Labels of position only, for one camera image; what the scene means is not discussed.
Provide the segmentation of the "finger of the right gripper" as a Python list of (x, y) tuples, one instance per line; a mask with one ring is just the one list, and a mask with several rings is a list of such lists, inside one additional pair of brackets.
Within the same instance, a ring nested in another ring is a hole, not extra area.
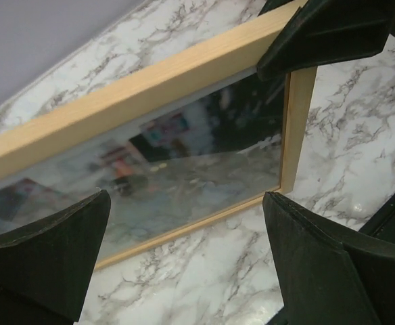
[(372, 57), (384, 49), (394, 21), (395, 1), (307, 1), (259, 59), (258, 78)]

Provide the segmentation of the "clear acrylic glass pane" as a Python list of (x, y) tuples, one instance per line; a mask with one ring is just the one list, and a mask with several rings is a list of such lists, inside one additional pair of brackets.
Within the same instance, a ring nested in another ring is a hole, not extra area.
[(106, 190), (105, 260), (276, 187), (285, 85), (241, 72), (0, 181), (0, 234)]

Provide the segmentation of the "light wooden picture frame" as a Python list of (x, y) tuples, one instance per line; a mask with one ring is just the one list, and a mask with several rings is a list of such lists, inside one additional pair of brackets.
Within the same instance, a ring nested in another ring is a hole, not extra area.
[[(252, 21), (3, 133), (0, 135), (0, 181), (241, 72), (257, 75), (259, 59), (304, 4), (304, 1), (289, 1)], [(290, 192), (298, 170), (316, 73), (315, 68), (309, 68), (275, 76), (286, 78), (280, 178), (276, 187), (108, 259), (97, 257), (94, 268), (115, 264), (248, 209), (258, 204), (267, 191)]]

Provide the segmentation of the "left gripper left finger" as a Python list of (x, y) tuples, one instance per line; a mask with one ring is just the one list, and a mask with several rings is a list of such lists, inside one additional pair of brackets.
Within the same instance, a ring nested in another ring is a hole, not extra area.
[(0, 324), (79, 321), (110, 209), (101, 190), (0, 235)]

